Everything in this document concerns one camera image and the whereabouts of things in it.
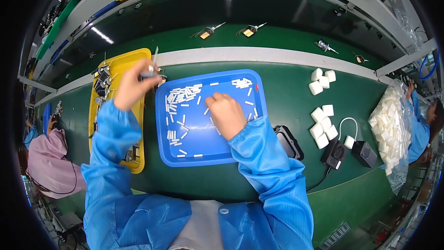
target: blue tube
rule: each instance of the blue tube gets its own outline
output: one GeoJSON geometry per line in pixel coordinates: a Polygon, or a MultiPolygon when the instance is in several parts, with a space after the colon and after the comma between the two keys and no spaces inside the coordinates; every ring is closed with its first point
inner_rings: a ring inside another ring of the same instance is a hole
{"type": "Polygon", "coordinates": [[[424,58],[424,61],[422,62],[422,64],[421,64],[421,67],[419,68],[419,79],[420,80],[426,80],[426,79],[428,79],[432,74],[433,74],[433,72],[436,70],[436,67],[438,66],[438,62],[439,62],[439,60],[440,60],[440,52],[438,51],[438,56],[436,57],[436,60],[435,60],[435,66],[433,66],[433,69],[432,69],[432,71],[428,74],[428,75],[426,75],[425,77],[421,77],[421,71],[422,71],[422,67],[424,66],[424,63],[425,63],[425,60],[427,59],[427,56],[424,58]]]}

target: blue anti-static coat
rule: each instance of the blue anti-static coat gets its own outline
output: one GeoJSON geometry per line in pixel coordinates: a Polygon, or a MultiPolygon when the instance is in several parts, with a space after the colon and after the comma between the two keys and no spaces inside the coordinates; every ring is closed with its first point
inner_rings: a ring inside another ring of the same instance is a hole
{"type": "MultiPolygon", "coordinates": [[[[167,249],[191,215],[189,201],[132,195],[130,170],[119,165],[142,137],[134,114],[103,104],[92,138],[86,180],[85,227],[91,249],[167,249]]],[[[259,203],[222,205],[219,225],[225,250],[312,249],[313,214],[304,165],[288,158],[267,117],[249,122],[229,141],[239,172],[259,193],[259,203]]]]}
{"type": "Polygon", "coordinates": [[[412,143],[408,146],[408,164],[415,162],[424,152],[430,138],[430,126],[425,124],[425,119],[419,110],[419,101],[416,90],[410,96],[412,104],[408,102],[408,106],[412,112],[412,143]]]}

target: blue plastic tray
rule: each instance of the blue plastic tray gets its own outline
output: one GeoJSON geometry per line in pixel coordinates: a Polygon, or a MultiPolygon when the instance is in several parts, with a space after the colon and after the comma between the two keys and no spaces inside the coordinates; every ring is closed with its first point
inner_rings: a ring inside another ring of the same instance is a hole
{"type": "Polygon", "coordinates": [[[156,92],[156,122],[157,122],[157,138],[159,143],[160,157],[163,162],[171,167],[188,167],[188,166],[205,166],[224,163],[233,163],[235,160],[231,156],[231,149],[225,138],[218,134],[216,127],[211,123],[211,112],[204,115],[207,107],[205,99],[212,96],[215,92],[226,93],[234,98],[242,107],[245,117],[251,113],[251,121],[253,120],[255,107],[258,116],[267,116],[267,107],[265,104],[264,90],[262,87],[261,77],[251,69],[237,69],[225,72],[218,72],[207,75],[197,75],[189,78],[182,78],[173,81],[167,81],[162,84],[156,92]],[[247,78],[253,82],[252,91],[248,97],[249,88],[236,88],[231,85],[232,80],[247,78]],[[210,86],[210,83],[219,82],[219,85],[210,86]],[[201,93],[188,102],[177,104],[177,115],[173,115],[174,123],[169,120],[167,126],[166,117],[170,115],[165,110],[165,95],[169,95],[170,91],[175,88],[185,88],[185,86],[194,86],[202,84],[201,93]],[[181,104],[189,104],[189,107],[180,106],[181,104]],[[180,146],[170,145],[167,139],[167,131],[176,131],[176,138],[180,138],[186,131],[176,123],[176,119],[182,122],[183,115],[186,115],[185,126],[190,129],[188,135],[181,139],[180,146]],[[179,149],[187,153],[186,157],[178,158],[181,155],[179,149]],[[195,154],[203,154],[203,157],[195,158],[195,154]]]}

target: sleeve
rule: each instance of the sleeve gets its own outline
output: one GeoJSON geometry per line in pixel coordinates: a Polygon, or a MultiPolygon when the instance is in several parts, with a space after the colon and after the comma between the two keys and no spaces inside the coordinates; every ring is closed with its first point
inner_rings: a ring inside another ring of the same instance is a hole
{"type": "Polygon", "coordinates": [[[115,238],[112,228],[114,203],[132,195],[130,170],[119,165],[128,149],[142,137],[142,131],[131,111],[120,111],[114,101],[102,105],[97,116],[98,130],[92,137],[90,164],[82,164],[86,181],[86,237],[92,249],[109,249],[115,238]]]}
{"type": "Polygon", "coordinates": [[[248,122],[229,141],[239,172],[259,193],[281,249],[312,249],[313,213],[305,191],[305,166],[288,158],[268,117],[248,122]]]}
{"type": "Polygon", "coordinates": [[[410,97],[412,98],[413,112],[415,113],[416,119],[418,120],[418,122],[425,123],[425,119],[421,115],[421,110],[419,109],[419,99],[418,99],[418,94],[416,93],[416,90],[413,90],[410,97]]]}
{"type": "Polygon", "coordinates": [[[26,149],[29,150],[29,144],[31,143],[31,140],[36,138],[37,136],[37,127],[36,125],[32,125],[31,130],[29,131],[28,135],[26,135],[25,140],[23,141],[26,149]]]}

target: black box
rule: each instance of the black box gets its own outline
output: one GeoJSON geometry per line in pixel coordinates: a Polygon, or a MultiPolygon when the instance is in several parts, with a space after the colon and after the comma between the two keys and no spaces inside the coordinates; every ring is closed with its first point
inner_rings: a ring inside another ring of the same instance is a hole
{"type": "Polygon", "coordinates": [[[374,168],[378,157],[370,145],[365,141],[356,141],[353,144],[352,156],[354,156],[362,166],[368,168],[374,168]]]}

